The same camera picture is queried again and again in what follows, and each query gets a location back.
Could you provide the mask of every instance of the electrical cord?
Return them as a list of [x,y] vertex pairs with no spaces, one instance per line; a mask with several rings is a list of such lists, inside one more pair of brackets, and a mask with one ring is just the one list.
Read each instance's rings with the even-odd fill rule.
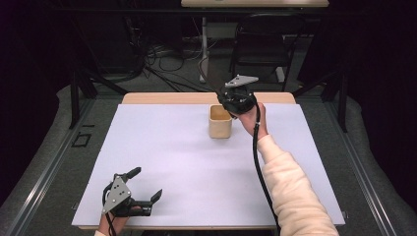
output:
[[[107,187],[104,188],[103,197],[102,197],[103,205],[105,204],[105,197],[107,196],[108,191],[110,191],[111,185],[112,183],[110,183]],[[108,234],[111,236],[116,236],[116,230],[114,229],[114,226],[113,226],[113,220],[110,219],[110,214],[106,213],[105,218],[107,219],[107,222],[108,222]]]
[[212,91],[211,88],[205,88],[205,87],[202,87],[200,85],[197,85],[197,84],[193,83],[192,81],[188,80],[187,78],[182,77],[180,75],[177,75],[177,74],[174,74],[174,73],[170,73],[170,72],[158,71],[156,69],[153,69],[153,70],[155,72],[158,72],[158,73],[161,73],[161,74],[168,74],[168,75],[172,75],[172,76],[175,76],[175,77],[179,77],[179,78],[183,79],[184,81],[186,81],[186,82],[190,83],[191,85],[193,85],[195,88],[192,88],[190,86],[187,86],[187,85],[184,85],[184,84],[181,84],[181,83],[178,83],[178,82],[173,82],[173,83],[176,83],[177,85],[184,86],[184,87],[187,87],[189,89],[193,89],[195,91]]
[[192,90],[195,90],[195,91],[201,91],[201,92],[205,92],[205,91],[209,91],[209,89],[207,89],[207,88],[203,88],[203,87],[199,87],[199,86],[197,86],[197,85],[195,85],[195,84],[193,84],[193,83],[191,83],[192,85],[194,85],[194,86],[196,86],[196,87],[199,87],[200,89],[198,89],[198,88],[193,88],[193,87],[191,87],[191,86],[188,86],[188,85],[185,85],[185,84],[182,84],[182,83],[179,83],[179,82],[175,82],[175,81],[172,81],[172,80],[169,80],[169,79],[167,79],[166,77],[164,77],[164,76],[162,76],[162,75],[160,75],[159,73],[167,73],[167,72],[159,72],[159,71],[157,71],[157,70],[154,70],[153,68],[151,68],[151,67],[149,67],[149,66],[145,66],[145,69],[147,70],[147,71],[149,71],[150,73],[152,73],[152,74],[154,74],[154,75],[156,75],[158,78],[160,78],[161,80],[163,80],[164,82],[166,82],[172,89],[174,89],[175,91],[182,91],[181,90],[181,88],[180,87],[184,87],[184,88],[188,88],[188,89],[192,89]]
[[[203,79],[205,79],[207,81],[207,77],[206,77],[205,73],[203,72],[203,68],[202,68],[203,61],[205,61],[206,59],[207,58],[204,58],[199,62],[198,69],[199,69],[200,74],[202,75]],[[237,93],[234,94],[234,95],[235,96],[241,96],[241,98],[252,100],[253,103],[255,104],[256,108],[257,108],[257,118],[256,118],[255,127],[254,127],[254,137],[253,137],[253,141],[252,141],[254,163],[255,163],[255,168],[257,169],[257,174],[258,174],[258,178],[261,182],[262,189],[264,191],[265,197],[267,198],[270,211],[272,212],[273,218],[275,219],[276,229],[277,229],[277,232],[278,232],[278,235],[279,235],[280,227],[279,227],[279,224],[278,224],[278,217],[276,216],[275,212],[273,211],[272,199],[270,198],[269,191],[268,191],[267,185],[265,183],[264,176],[262,175],[261,166],[259,164],[259,159],[258,159],[258,132],[259,132],[259,128],[260,128],[260,125],[261,125],[261,108],[260,108],[259,104],[251,96],[244,95],[244,94],[237,94]]]
[[163,58],[164,57],[160,57],[159,58],[159,61],[158,61],[158,66],[159,66],[159,68],[162,71],[165,71],[165,72],[176,72],[176,71],[179,71],[184,66],[185,59],[184,59],[183,55],[178,55],[178,58],[180,60],[180,65],[177,68],[174,68],[174,69],[165,69],[165,68],[163,68],[162,67],[162,59]]
[[276,216],[275,212],[273,211],[272,199],[270,198],[269,191],[268,191],[267,185],[265,183],[264,176],[262,175],[261,166],[260,166],[259,160],[258,160],[258,132],[259,132],[260,125],[261,125],[261,109],[260,109],[260,106],[257,102],[254,102],[254,103],[257,107],[257,120],[256,120],[255,127],[254,127],[254,138],[253,138],[253,142],[252,142],[255,168],[257,169],[258,178],[260,179],[262,189],[264,190],[265,197],[267,198],[270,211],[272,211],[273,218],[275,219],[276,229],[277,229],[277,233],[279,235],[280,227],[279,227],[279,224],[278,224],[278,217]]

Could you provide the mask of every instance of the black curtain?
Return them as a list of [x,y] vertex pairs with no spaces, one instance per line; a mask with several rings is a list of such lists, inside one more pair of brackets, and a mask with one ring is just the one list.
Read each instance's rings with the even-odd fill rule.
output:
[[3,204],[53,123],[59,106],[56,93],[69,84],[75,57],[82,58],[79,63],[92,67],[93,63],[82,44],[75,41],[70,47],[63,41],[63,38],[71,40],[68,35],[72,33],[57,33],[54,24],[60,20],[52,22],[36,1],[1,4],[0,204]]
[[347,62],[348,94],[362,107],[371,151],[417,211],[417,8],[405,1],[331,1],[363,13],[323,19],[300,72],[311,83]]

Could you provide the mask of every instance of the wooden table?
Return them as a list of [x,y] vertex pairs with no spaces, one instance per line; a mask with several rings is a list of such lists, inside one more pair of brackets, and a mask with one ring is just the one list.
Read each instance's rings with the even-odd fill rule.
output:
[[[258,102],[295,104],[290,92],[256,92]],[[214,92],[130,92],[122,104],[217,104]]]
[[183,7],[327,7],[328,0],[182,0]]

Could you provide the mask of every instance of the human arm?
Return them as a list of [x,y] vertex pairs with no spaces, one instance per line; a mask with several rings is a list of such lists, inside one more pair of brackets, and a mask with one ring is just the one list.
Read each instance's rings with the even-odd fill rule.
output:
[[[110,220],[113,220],[114,218],[113,215],[111,213],[109,214],[110,214],[109,215]],[[129,217],[115,217],[114,218],[112,224],[117,235],[122,231],[128,219]],[[95,231],[94,236],[109,236],[110,235],[109,228],[110,228],[110,225],[108,224],[105,214],[102,214],[100,218],[100,223],[98,225],[98,229]]]
[[[259,103],[261,124],[258,151],[264,160],[263,174],[278,217],[281,235],[338,235],[326,209],[292,154],[282,150],[268,134],[266,109]],[[250,135],[254,135],[256,108],[236,115]]]

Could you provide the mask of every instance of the white sleeve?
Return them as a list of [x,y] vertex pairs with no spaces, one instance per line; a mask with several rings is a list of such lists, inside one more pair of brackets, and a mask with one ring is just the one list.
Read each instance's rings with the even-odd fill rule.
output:
[[282,150],[271,135],[258,141],[258,150],[264,159],[263,174],[281,235],[338,235],[292,154]]

